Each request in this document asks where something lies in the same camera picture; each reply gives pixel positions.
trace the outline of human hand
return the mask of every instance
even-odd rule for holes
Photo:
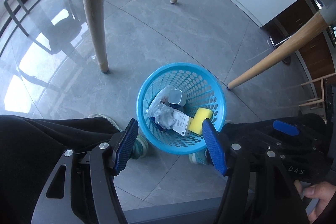
[[[336,186],[324,181],[303,189],[299,181],[294,182],[299,193],[307,198],[319,198],[319,202],[313,211],[308,215],[308,220],[313,223],[328,205],[329,201],[336,192]]]

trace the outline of teal sneaker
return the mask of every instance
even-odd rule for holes
[[[95,117],[102,117],[105,118],[106,120],[108,120],[116,129],[118,129],[120,132],[122,132],[123,130],[117,125],[117,123],[111,118],[108,117],[104,114],[91,114],[89,116],[89,118],[95,118]],[[135,143],[133,145],[132,148],[132,152],[131,152],[131,158],[132,159],[139,159],[139,158],[144,158],[147,155],[147,151],[148,151],[148,142],[146,140],[146,138],[144,138],[143,136],[139,135],[137,136]]]
[[[231,120],[225,120],[224,124],[227,123],[234,123]],[[207,158],[207,151],[208,149],[203,149],[201,151],[198,151],[196,153],[189,154],[189,160],[192,164],[204,164],[209,165],[209,160]]]
[[[138,134],[136,141],[133,145],[131,158],[135,160],[144,158],[147,155],[147,151],[148,151],[147,140],[143,136]]]

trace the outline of wooden rung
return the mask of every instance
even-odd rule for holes
[[[315,101],[315,100],[321,100],[321,98],[318,97],[318,98],[308,99],[307,102],[312,102],[312,101]]]
[[[317,109],[317,108],[321,108],[321,107],[323,107],[323,106],[313,106],[310,109]]]
[[[311,83],[315,83],[315,82],[317,82],[317,81],[320,81],[320,80],[329,78],[329,77],[334,76],[334,75],[336,75],[336,72],[331,73],[331,74],[329,74],[329,75],[324,75],[324,76],[319,77],[319,78],[316,78],[316,79],[313,79],[313,80],[311,80],[311,81],[309,81],[309,82],[306,82],[306,83],[303,83],[303,84],[301,84],[301,85],[308,85],[308,84],[311,84]]]
[[[315,105],[315,104],[318,104],[318,103],[322,103],[323,101],[324,101],[324,99],[320,99],[320,100],[317,100],[317,101],[301,104],[301,105],[299,105],[299,107],[302,107],[302,106],[311,106],[311,105]]]

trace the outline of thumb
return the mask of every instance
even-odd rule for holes
[[[321,182],[312,185],[303,190],[303,195],[307,198],[319,198],[325,202],[329,202],[336,191],[336,187],[328,182]]]

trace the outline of yellow sponge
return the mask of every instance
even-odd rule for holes
[[[189,130],[202,135],[202,123],[206,118],[212,117],[212,110],[200,107],[197,109],[194,119],[191,121]]]

